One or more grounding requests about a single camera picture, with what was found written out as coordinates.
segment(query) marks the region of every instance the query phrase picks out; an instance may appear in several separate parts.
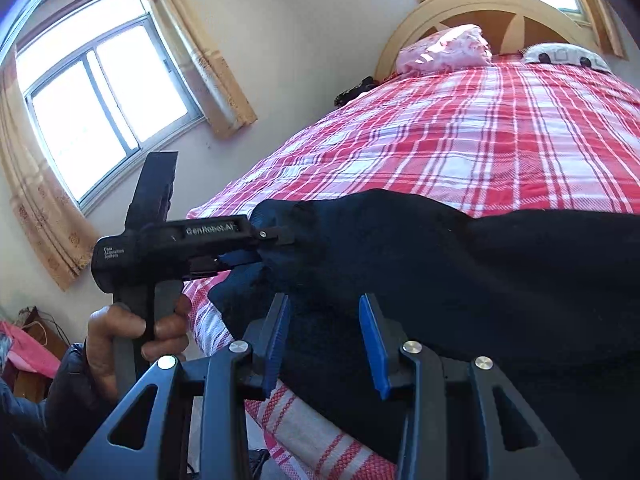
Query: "headboard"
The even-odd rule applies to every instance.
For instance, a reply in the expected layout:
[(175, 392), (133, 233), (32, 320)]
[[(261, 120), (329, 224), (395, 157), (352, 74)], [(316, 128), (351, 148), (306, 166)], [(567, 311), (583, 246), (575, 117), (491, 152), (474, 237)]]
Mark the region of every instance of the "headboard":
[(425, 0), (389, 38), (374, 78), (382, 81), (393, 72), (402, 48), (444, 28), (466, 23), (482, 28), (494, 55), (549, 42), (573, 43), (600, 53), (587, 31), (540, 0)]

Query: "plaid bedsheet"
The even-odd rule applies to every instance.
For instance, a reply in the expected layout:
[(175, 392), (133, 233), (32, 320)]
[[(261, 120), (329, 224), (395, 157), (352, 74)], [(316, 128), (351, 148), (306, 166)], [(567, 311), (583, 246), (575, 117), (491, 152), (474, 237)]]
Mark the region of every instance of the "plaid bedsheet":
[[(640, 213), (640, 92), (615, 76), (517, 60), (395, 79), (291, 137), (189, 218), (371, 188), (428, 196), (473, 217), (523, 208)], [(186, 287), (206, 354), (232, 340), (207, 300), (224, 277)], [(394, 476), (393, 464), (281, 382), (246, 408), (293, 479)]]

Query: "human hand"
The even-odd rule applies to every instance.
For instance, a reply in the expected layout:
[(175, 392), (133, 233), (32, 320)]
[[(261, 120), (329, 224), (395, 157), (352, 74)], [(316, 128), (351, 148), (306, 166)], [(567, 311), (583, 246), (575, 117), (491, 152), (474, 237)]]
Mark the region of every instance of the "human hand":
[[(142, 345), (142, 357), (150, 363), (165, 354), (174, 354), (183, 359), (182, 352), (189, 344), (187, 331), (191, 300), (181, 294), (175, 303), (174, 314), (156, 321), (156, 339)], [(108, 400), (118, 399), (116, 371), (113, 361), (113, 338), (134, 339), (145, 332), (145, 321), (120, 308), (117, 304), (105, 306), (91, 314), (87, 324), (86, 360), (100, 393)]]

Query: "silver bolt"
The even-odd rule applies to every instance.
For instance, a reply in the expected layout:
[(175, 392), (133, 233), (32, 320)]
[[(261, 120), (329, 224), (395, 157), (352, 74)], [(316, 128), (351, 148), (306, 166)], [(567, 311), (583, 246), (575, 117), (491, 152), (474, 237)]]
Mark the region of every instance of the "silver bolt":
[(158, 359), (158, 368), (162, 370), (168, 370), (169, 368), (173, 368), (176, 364), (176, 359), (172, 355), (163, 355)]
[(234, 354), (241, 354), (242, 352), (246, 352), (249, 348), (249, 343), (246, 341), (233, 341), (229, 345), (229, 350), (231, 350)]
[(422, 352), (422, 345), (417, 341), (405, 341), (402, 350), (409, 354), (419, 354)]
[(476, 357), (475, 364), (481, 370), (491, 370), (494, 367), (494, 362), (491, 361), (491, 358), (483, 355)]

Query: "pillow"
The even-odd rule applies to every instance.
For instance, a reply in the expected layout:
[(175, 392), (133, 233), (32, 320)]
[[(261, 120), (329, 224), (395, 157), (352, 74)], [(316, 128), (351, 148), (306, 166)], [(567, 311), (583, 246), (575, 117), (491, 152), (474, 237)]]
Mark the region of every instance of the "pillow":
[(569, 43), (540, 43), (524, 51), (525, 63), (575, 65), (611, 73), (607, 63), (595, 52)]
[(480, 27), (460, 25), (431, 34), (402, 49), (396, 59), (396, 72), (430, 74), (489, 65), (491, 51)]

